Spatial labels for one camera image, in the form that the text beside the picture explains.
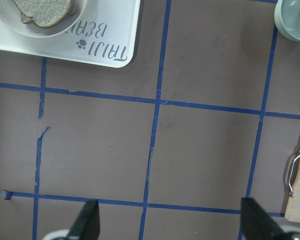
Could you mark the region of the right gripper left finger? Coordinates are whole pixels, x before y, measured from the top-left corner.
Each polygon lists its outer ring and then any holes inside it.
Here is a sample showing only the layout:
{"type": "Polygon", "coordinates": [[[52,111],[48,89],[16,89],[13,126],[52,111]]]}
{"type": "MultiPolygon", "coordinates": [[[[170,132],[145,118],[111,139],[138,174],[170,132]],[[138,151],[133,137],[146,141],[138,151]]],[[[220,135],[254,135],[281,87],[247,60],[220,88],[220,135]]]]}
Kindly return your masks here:
{"type": "Polygon", "coordinates": [[[87,201],[72,224],[67,240],[97,240],[100,235],[98,200],[87,201]]]}

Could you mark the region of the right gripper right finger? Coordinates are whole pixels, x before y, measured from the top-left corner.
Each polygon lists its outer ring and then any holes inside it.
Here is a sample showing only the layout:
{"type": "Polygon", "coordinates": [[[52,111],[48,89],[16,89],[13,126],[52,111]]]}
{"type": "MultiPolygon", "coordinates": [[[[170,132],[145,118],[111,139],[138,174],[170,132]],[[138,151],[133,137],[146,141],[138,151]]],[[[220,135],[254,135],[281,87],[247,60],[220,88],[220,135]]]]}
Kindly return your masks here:
{"type": "Polygon", "coordinates": [[[240,228],[246,240],[279,240],[284,235],[282,228],[250,197],[240,202],[240,228]]]}

